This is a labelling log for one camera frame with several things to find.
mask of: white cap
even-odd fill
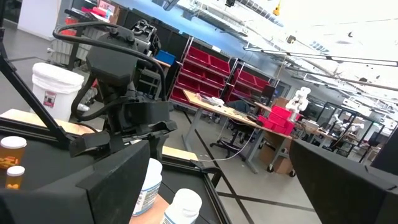
[[[0,145],[6,149],[20,149],[26,146],[26,139],[18,136],[9,136],[3,138]]]
[[[18,177],[24,174],[25,168],[23,166],[13,166],[7,169],[7,175],[10,177]]]
[[[175,193],[173,205],[182,209],[186,217],[195,216],[201,207],[200,196],[190,189],[180,189]]]
[[[163,166],[156,159],[150,158],[147,173],[151,175],[162,173]]]

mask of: white bucket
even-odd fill
[[[33,66],[33,94],[55,119],[69,121],[70,107],[84,77],[47,63]]]

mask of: bucket label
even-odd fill
[[[56,93],[53,93],[51,91],[46,91],[44,93],[44,102],[43,105],[44,106],[48,106],[49,108],[53,108],[54,107],[54,103],[55,103],[55,97],[57,96]]]

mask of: black panel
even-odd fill
[[[398,175],[398,131],[397,129],[391,133],[388,142],[377,154],[373,160],[372,166],[389,172],[394,175]]]
[[[398,223],[398,176],[301,140],[293,141],[289,153],[323,224]]]

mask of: white pill bottle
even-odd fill
[[[155,203],[160,184],[162,183],[162,164],[156,159],[150,158],[144,184],[139,193],[133,216],[141,215],[152,208]]]
[[[162,224],[192,224],[199,216],[200,196],[190,189],[180,189],[166,209]]]

